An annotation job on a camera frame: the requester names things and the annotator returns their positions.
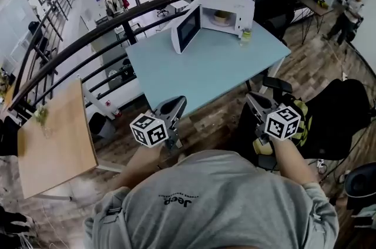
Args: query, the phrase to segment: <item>wooden floor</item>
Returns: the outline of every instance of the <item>wooden floor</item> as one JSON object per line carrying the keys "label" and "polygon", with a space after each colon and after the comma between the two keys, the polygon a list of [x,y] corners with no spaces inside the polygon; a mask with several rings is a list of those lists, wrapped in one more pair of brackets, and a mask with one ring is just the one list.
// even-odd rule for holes
{"label": "wooden floor", "polygon": [[[327,32],[334,20],[335,14],[329,14],[325,18],[322,32]],[[341,78],[342,71],[349,78],[358,79],[366,85],[370,102],[376,97],[373,75],[348,45],[336,48],[333,43],[322,41],[320,35],[317,35],[315,26],[311,27],[303,46],[301,25],[290,27],[285,40],[291,49],[291,55],[284,61],[278,77],[292,84],[295,97],[310,100],[333,79]],[[237,126],[246,92],[246,86],[241,85],[182,119],[179,133],[184,148],[188,148],[191,152],[221,148]],[[129,130],[129,123],[146,109],[146,103],[139,102],[123,112],[123,116],[116,121],[115,140],[109,144],[96,143],[99,158],[127,163],[137,148],[137,143]],[[361,133],[353,137],[353,143]],[[376,124],[367,130],[351,156],[335,172],[336,176],[338,177],[345,169],[353,169],[371,161],[376,161]],[[337,161],[328,163],[329,170],[336,164]],[[41,248],[49,248],[51,243],[59,248],[65,248],[61,240],[71,249],[83,248],[82,221],[90,214],[93,205],[106,193],[109,181],[114,176],[115,173],[109,171],[92,170],[49,192],[49,194],[74,196],[73,202],[37,198],[24,200],[19,183],[17,158],[7,157],[5,162],[0,161],[1,204],[8,211],[21,212],[35,219],[38,223],[38,243]],[[323,188],[328,196],[341,191],[341,187],[335,185],[333,175],[325,180]],[[338,210],[338,215],[341,230],[337,248],[376,248],[375,231],[354,229],[351,213],[346,210]]]}

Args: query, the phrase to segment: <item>cable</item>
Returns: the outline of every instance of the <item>cable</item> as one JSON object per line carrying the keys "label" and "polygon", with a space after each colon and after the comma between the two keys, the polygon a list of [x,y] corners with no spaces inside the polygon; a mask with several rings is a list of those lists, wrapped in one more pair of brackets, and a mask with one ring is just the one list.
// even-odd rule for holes
{"label": "cable", "polygon": [[58,232],[56,231],[56,229],[52,226],[51,222],[49,221],[49,219],[48,219],[48,217],[47,217],[47,215],[46,215],[46,210],[45,210],[45,206],[44,206],[44,204],[43,204],[43,200],[42,200],[42,207],[43,207],[43,213],[45,214],[45,217],[46,217],[46,219],[47,219],[49,225],[51,226],[51,228],[52,228],[53,231],[55,232],[55,235],[58,237],[58,239],[60,240],[60,242],[63,243],[63,245],[66,247],[66,249],[69,249],[69,247],[68,247],[68,246],[64,243],[64,241],[60,238]]}
{"label": "cable", "polygon": [[351,152],[355,149],[355,147],[359,144],[360,140],[363,138],[363,136],[365,135],[365,133],[367,132],[368,128],[371,126],[371,124],[375,121],[376,119],[374,119],[363,131],[363,134],[359,137],[359,139],[357,140],[356,144],[353,145],[353,147],[350,149],[350,151],[348,152],[347,156],[345,158],[343,158],[341,160],[341,162],[338,162],[337,165],[335,166],[334,169],[330,170],[329,173],[320,180],[319,184],[321,184],[326,178],[329,177],[329,175],[333,172],[335,172],[335,170],[341,165],[343,164],[343,162],[350,156]]}

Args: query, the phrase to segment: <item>jeep logo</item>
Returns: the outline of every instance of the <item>jeep logo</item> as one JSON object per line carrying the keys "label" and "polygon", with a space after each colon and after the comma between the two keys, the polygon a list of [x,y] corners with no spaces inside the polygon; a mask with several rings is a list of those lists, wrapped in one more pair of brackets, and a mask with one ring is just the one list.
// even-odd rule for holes
{"label": "jeep logo", "polygon": [[172,197],[164,200],[165,205],[169,205],[171,202],[177,201],[181,205],[184,205],[184,207],[187,207],[188,203],[192,203],[192,201],[189,200],[184,200],[183,198],[180,197]]}

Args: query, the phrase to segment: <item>tabletop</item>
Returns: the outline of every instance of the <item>tabletop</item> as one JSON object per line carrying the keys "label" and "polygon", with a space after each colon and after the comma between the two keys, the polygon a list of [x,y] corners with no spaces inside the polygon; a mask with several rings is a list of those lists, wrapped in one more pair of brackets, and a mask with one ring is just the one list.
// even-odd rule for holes
{"label": "tabletop", "polygon": [[175,9],[184,8],[185,6],[188,6],[188,5],[189,3],[187,3],[184,0],[171,3],[171,6],[174,7]]}
{"label": "tabletop", "polygon": [[150,107],[183,95],[186,115],[290,54],[259,24],[253,22],[252,31],[250,43],[240,46],[236,35],[201,29],[179,55],[167,29],[126,51]]}
{"label": "tabletop", "polygon": [[318,16],[324,16],[325,14],[328,14],[329,12],[333,11],[334,9],[332,7],[329,7],[328,9],[324,9],[317,5],[314,0],[299,0],[304,5],[306,5],[308,8],[310,8],[313,12],[315,12]]}
{"label": "tabletop", "polygon": [[73,81],[46,106],[45,129],[33,116],[18,130],[18,166],[25,198],[98,165],[86,121],[81,81]]}

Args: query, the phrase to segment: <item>white shirt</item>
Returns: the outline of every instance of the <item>white shirt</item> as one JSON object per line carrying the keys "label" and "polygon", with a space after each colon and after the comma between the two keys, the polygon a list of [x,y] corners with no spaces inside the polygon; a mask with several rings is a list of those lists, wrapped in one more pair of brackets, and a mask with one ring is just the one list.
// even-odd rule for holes
{"label": "white shirt", "polygon": [[[363,6],[364,6],[363,2],[357,2],[357,0],[348,0],[347,4],[348,4],[349,9],[353,13],[358,13],[358,14],[360,14],[360,12],[361,12],[361,10],[363,9]],[[354,17],[350,12],[345,11],[345,15],[347,16],[347,18],[352,23],[357,23],[358,22],[358,18]]]}

